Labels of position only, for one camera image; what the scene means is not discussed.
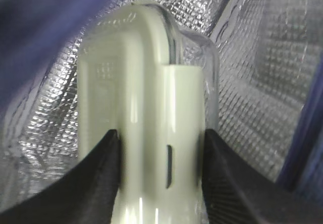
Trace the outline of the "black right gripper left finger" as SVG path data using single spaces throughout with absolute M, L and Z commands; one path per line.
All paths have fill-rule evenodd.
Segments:
M 111 223 L 120 163 L 118 134 L 109 130 L 61 179 L 1 212 L 1 223 Z

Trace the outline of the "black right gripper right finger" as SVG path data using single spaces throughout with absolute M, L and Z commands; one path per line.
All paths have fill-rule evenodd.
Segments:
M 202 191 L 209 223 L 322 223 L 322 208 L 284 191 L 205 130 Z

